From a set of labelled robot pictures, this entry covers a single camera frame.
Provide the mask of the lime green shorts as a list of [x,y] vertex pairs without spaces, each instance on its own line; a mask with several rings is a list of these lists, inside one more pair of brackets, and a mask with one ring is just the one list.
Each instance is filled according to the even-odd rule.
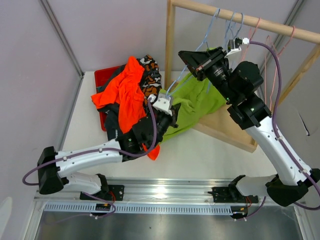
[[224,97],[207,78],[198,81],[190,72],[179,80],[170,96],[173,97],[173,105],[180,106],[176,121],[178,127],[170,126],[163,142],[193,128],[202,117],[215,113],[226,104]]

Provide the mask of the orange grey camouflage shorts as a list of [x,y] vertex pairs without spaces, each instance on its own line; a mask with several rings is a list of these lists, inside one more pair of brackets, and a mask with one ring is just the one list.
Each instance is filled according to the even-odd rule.
[[162,89],[162,76],[160,74],[157,61],[150,55],[145,55],[139,59],[139,64],[144,68],[139,86],[147,100],[149,95],[158,96]]

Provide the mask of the black shorts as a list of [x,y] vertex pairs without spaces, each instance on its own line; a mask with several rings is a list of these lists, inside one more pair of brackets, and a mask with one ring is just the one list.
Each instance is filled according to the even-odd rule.
[[104,126],[108,139],[120,138],[123,150],[135,155],[141,153],[141,148],[136,144],[128,146],[122,136],[146,115],[143,107],[144,94],[140,88],[143,72],[144,68],[136,59],[130,59],[91,96],[96,109],[106,113]]

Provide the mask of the blue hanger of green shorts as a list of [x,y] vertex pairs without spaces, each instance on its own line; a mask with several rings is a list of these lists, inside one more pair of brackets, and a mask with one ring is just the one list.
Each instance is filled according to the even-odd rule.
[[207,32],[203,38],[202,43],[197,47],[197,49],[195,51],[186,51],[186,50],[182,50],[178,53],[179,57],[183,60],[183,62],[186,64],[184,69],[182,70],[182,72],[180,73],[179,77],[170,85],[170,87],[168,88],[168,90],[166,91],[165,94],[165,98],[166,99],[173,99],[172,95],[173,93],[175,93],[177,90],[179,90],[184,84],[182,84],[181,86],[179,86],[177,89],[170,91],[171,88],[173,87],[174,84],[179,83],[179,80],[182,76],[182,74],[184,73],[184,71],[186,69],[189,69],[189,71],[191,72],[191,74],[195,74],[195,77],[200,76],[201,79],[203,79],[202,75],[203,73],[203,68],[206,63],[205,57],[206,57],[206,52],[205,51],[199,51],[199,49],[202,47],[202,45],[206,44],[207,49],[206,51],[210,51],[209,49],[209,45],[208,45],[208,35],[209,32],[211,30],[211,27],[213,25],[213,22],[215,20],[215,18],[218,17],[219,13],[220,13],[221,9],[218,8],[214,15],[211,18],[211,22],[208,26]]

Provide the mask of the pink hanger of camouflage shorts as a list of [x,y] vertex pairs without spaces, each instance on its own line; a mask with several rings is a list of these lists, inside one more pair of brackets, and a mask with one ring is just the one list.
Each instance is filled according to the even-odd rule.
[[[252,40],[252,38],[254,37],[255,33],[257,32],[257,30],[259,28],[259,25],[260,25],[260,22],[261,22],[261,18],[258,19],[257,24],[256,24],[256,26],[254,28],[254,31],[252,31],[252,28],[250,28],[249,34],[248,34],[249,41]],[[246,46],[246,48],[245,48],[245,50],[244,50],[244,52],[242,54],[241,61],[245,60],[247,52],[248,52],[248,49],[249,49],[249,45]]]

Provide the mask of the blue hanger of orange shorts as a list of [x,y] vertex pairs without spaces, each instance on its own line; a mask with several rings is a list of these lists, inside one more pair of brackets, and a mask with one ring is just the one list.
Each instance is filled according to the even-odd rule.
[[225,29],[224,42],[223,42],[223,46],[224,46],[225,50],[227,50],[227,48],[228,48],[228,43],[229,43],[230,39],[234,39],[235,38],[234,27],[236,26],[236,23],[233,23],[233,18],[234,18],[236,13],[237,12],[234,11],[232,13],[231,19],[225,21],[226,29]]

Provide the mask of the pink hanger of teal shorts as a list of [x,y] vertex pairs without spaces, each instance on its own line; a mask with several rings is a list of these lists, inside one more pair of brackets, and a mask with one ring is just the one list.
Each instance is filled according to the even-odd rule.
[[[292,26],[292,33],[290,35],[290,38],[286,42],[286,44],[282,47],[282,49],[280,51],[278,51],[276,46],[275,46],[275,44],[273,42],[271,42],[269,35],[265,39],[265,44],[268,43],[269,46],[274,50],[274,52],[276,53],[277,59],[279,59],[279,57],[282,55],[282,53],[285,50],[285,48],[288,46],[288,44],[293,39],[295,31],[296,31],[296,27],[293,25]],[[266,104],[268,103],[268,107],[269,107],[270,110],[272,109],[272,104],[273,104],[272,98],[273,98],[273,94],[274,94],[274,90],[275,90],[275,83],[276,83],[276,79],[277,79],[277,74],[278,74],[278,70],[277,70],[277,66],[275,65],[271,91],[270,91],[270,94],[268,94],[267,55],[265,54],[264,55],[264,80],[265,80],[265,82],[264,82],[264,101],[265,101]]]

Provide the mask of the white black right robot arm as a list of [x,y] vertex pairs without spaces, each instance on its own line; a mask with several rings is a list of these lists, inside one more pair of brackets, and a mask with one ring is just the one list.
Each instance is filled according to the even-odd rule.
[[249,61],[229,68],[222,47],[207,51],[178,52],[179,57],[198,81],[208,79],[224,97],[230,117],[260,146],[276,170],[275,175],[240,175],[228,189],[228,196],[239,202],[246,196],[270,197],[282,207],[296,204],[311,186],[318,188],[320,170],[310,168],[280,135],[273,112],[255,91],[263,83],[258,66]]

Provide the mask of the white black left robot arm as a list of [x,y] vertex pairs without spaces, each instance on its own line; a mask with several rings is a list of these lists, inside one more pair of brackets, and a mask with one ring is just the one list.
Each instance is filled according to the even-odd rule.
[[101,145],[73,152],[56,151],[48,146],[37,162],[38,190],[51,195],[62,190],[80,192],[80,198],[94,196],[103,200],[108,196],[109,185],[101,174],[87,175],[81,170],[103,164],[124,163],[150,154],[163,141],[169,127],[177,128],[179,105],[169,110],[152,106],[147,116],[132,128]]

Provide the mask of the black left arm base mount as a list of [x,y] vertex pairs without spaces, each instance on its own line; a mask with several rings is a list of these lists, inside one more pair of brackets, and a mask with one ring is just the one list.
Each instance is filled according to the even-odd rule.
[[80,192],[80,200],[106,200],[106,201],[122,201],[124,197],[124,185],[106,185],[106,186],[95,186],[86,188],[85,191]]

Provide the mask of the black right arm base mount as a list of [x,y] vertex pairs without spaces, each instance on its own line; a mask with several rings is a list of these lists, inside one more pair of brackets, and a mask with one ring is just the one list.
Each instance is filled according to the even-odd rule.
[[227,186],[215,186],[211,188],[211,191],[207,192],[212,195],[215,203],[252,203],[257,204],[259,202],[258,196],[244,196],[236,188]]

